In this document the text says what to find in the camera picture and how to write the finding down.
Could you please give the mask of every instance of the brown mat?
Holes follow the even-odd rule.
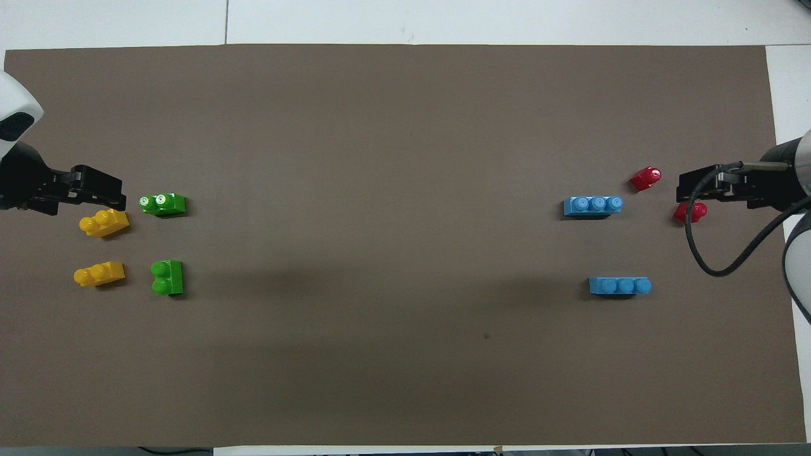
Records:
[[[25,138],[125,183],[109,240],[0,214],[3,445],[804,441],[771,236],[704,275],[677,175],[774,145],[762,47],[13,51]],[[657,166],[635,194],[627,179]],[[176,191],[187,217],[139,213]],[[572,195],[623,212],[561,220]],[[710,203],[720,266],[776,215]],[[150,290],[183,261],[187,292]],[[73,271],[120,260],[124,283]],[[647,275],[606,300],[592,275]]]

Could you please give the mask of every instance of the building block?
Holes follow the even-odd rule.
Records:
[[[707,205],[704,203],[696,203],[693,204],[693,219],[692,222],[698,222],[707,215]],[[687,223],[687,202],[685,201],[682,204],[679,204],[679,207],[676,208],[676,211],[673,213],[673,218],[681,221],[682,223]]]
[[[129,225],[127,214],[115,209],[99,211],[92,217],[83,217],[79,220],[79,229],[94,238],[103,238]]]
[[[117,261],[107,261],[73,273],[73,281],[81,286],[99,286],[124,278],[124,265]]]
[[[563,201],[566,217],[608,217],[622,210],[619,196],[572,196]]]
[[[647,190],[655,183],[657,183],[662,178],[662,171],[659,169],[654,168],[652,166],[648,166],[644,170],[639,170],[629,182],[638,190],[643,191]]]
[[[592,295],[647,295],[650,288],[647,277],[589,277]]]
[[[156,295],[179,295],[183,292],[183,272],[180,261],[156,261],[152,263],[149,272],[155,276],[152,291]]]
[[[186,212],[186,198],[177,193],[161,193],[160,195],[144,195],[138,200],[138,206],[145,213],[152,215],[171,215]]]

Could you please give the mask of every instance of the blue lego brick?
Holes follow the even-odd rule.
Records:
[[[589,277],[592,295],[647,295],[650,288],[647,277]]]
[[[566,217],[608,217],[622,210],[619,196],[572,196],[563,201]]]

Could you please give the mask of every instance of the white floor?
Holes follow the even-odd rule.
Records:
[[[776,140],[811,128],[811,11],[795,0],[0,0],[0,67],[6,49],[225,43],[768,45]],[[795,330],[811,437],[811,328],[799,312]],[[508,442],[491,443],[388,452],[488,451]],[[254,446],[217,454],[386,450]]]

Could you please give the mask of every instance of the brown table surface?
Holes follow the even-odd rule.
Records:
[[[774,145],[762,47],[11,51],[49,166],[131,228],[0,214],[0,445],[805,441],[773,235],[706,276],[678,174]],[[664,174],[636,193],[645,166]],[[139,211],[189,198],[185,217]],[[565,220],[561,201],[620,195]],[[718,267],[776,215],[709,203]],[[155,296],[149,265],[183,262]],[[73,271],[118,260],[83,289]],[[646,275],[650,295],[586,281]]]

